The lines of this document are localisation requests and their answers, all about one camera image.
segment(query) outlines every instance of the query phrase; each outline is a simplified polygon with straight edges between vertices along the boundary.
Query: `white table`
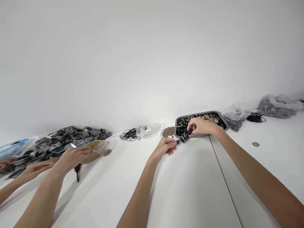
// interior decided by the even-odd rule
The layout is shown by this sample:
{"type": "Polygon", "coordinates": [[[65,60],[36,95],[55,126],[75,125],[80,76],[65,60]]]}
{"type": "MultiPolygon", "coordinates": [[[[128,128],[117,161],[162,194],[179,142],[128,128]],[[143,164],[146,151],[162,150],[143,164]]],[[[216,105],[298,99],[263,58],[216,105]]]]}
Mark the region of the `white table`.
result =
{"type": "MultiPolygon", "coordinates": [[[[265,118],[264,123],[246,121],[238,133],[228,130],[227,134],[304,204],[304,112],[289,119],[265,118]]],[[[243,227],[279,227],[224,148],[213,136],[210,139],[243,227]]]]}
{"type": "MultiPolygon", "coordinates": [[[[174,123],[162,128],[174,126],[174,123]]],[[[56,227],[113,227],[125,210],[146,161],[160,139],[107,139],[113,151],[70,171],[54,215],[56,227]]],[[[32,199],[42,174],[22,186],[0,209],[1,228],[13,227],[32,199]]],[[[0,187],[9,181],[1,180],[0,187]]],[[[147,227],[241,227],[209,137],[180,144],[159,164],[151,191],[147,227]]]]}
{"type": "MultiPolygon", "coordinates": [[[[304,203],[304,112],[290,119],[265,118],[265,123],[247,121],[239,133],[227,133],[304,203]]],[[[163,125],[162,129],[173,125],[163,125]]],[[[83,166],[80,183],[76,182],[75,172],[69,172],[53,227],[116,227],[159,142],[158,134],[135,142],[111,137],[107,141],[112,153],[83,166]]],[[[223,147],[214,137],[210,140],[191,139],[180,144],[172,156],[162,159],[152,186],[147,227],[241,227],[240,221],[244,228],[279,227],[223,147]]],[[[44,175],[4,202],[0,208],[1,227],[13,227],[44,175]]],[[[0,188],[9,181],[2,178],[0,188]]]]}

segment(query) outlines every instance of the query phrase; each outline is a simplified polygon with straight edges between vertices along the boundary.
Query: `plastic bag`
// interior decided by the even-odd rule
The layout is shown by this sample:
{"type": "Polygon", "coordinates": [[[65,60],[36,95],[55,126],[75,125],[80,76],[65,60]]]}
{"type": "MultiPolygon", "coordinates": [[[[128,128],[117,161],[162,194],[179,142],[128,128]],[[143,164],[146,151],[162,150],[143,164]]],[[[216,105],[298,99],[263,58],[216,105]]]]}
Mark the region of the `plastic bag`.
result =
{"type": "Polygon", "coordinates": [[[301,108],[301,110],[300,111],[304,111],[304,98],[301,98],[301,99],[295,99],[295,100],[293,100],[293,101],[300,101],[301,103],[301,106],[302,106],[302,108],[301,108]]]}
{"type": "Polygon", "coordinates": [[[258,113],[270,117],[290,118],[302,109],[303,105],[300,101],[293,101],[284,94],[276,97],[266,94],[262,98],[258,113]]]}
{"type": "Polygon", "coordinates": [[[231,130],[238,132],[248,116],[251,115],[250,108],[247,108],[242,101],[231,104],[222,112],[231,130]]]}
{"type": "Polygon", "coordinates": [[[160,128],[160,124],[156,123],[140,125],[136,128],[136,136],[147,139],[155,135],[160,128]]]}

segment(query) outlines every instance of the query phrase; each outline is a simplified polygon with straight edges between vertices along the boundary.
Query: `black plastic component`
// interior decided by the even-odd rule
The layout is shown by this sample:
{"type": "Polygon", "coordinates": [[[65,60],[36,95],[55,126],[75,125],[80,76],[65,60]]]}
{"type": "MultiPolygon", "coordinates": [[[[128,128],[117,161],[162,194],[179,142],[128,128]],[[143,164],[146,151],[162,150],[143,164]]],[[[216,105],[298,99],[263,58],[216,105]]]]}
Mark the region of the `black plastic component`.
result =
{"type": "Polygon", "coordinates": [[[81,168],[81,164],[78,164],[75,168],[74,168],[74,170],[75,170],[75,172],[76,172],[76,175],[77,175],[77,182],[79,182],[80,181],[80,176],[79,176],[79,171],[80,171],[80,168],[81,168]]]}

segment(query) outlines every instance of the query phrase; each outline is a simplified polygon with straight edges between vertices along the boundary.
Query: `clear plastic cup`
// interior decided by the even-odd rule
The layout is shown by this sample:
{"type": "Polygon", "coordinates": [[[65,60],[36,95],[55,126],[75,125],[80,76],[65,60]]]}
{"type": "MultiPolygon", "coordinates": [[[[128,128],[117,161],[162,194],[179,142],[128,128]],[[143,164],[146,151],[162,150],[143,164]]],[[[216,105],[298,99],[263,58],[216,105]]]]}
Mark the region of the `clear plastic cup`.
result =
{"type": "Polygon", "coordinates": [[[104,155],[104,152],[107,150],[107,148],[108,148],[107,142],[102,142],[99,145],[95,146],[92,151],[97,154],[104,155]]]}
{"type": "Polygon", "coordinates": [[[65,146],[65,150],[69,149],[69,148],[76,148],[76,147],[82,147],[85,145],[85,142],[83,141],[83,139],[71,142],[70,144],[65,146]]]}

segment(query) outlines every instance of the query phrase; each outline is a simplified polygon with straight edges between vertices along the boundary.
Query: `black cord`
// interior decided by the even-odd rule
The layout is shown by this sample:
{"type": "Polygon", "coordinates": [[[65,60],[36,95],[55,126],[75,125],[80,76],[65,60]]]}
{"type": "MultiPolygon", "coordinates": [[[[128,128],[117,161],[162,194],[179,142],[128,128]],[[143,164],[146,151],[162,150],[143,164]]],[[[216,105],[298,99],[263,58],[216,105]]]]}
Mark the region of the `black cord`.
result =
{"type": "Polygon", "coordinates": [[[256,112],[251,112],[251,115],[247,117],[247,120],[255,123],[262,123],[266,121],[266,119],[263,118],[261,114],[258,114],[256,112]]]}
{"type": "Polygon", "coordinates": [[[133,128],[131,130],[125,130],[120,136],[121,140],[126,140],[126,141],[135,141],[137,138],[138,140],[141,140],[141,137],[136,136],[136,128],[133,128]]]}

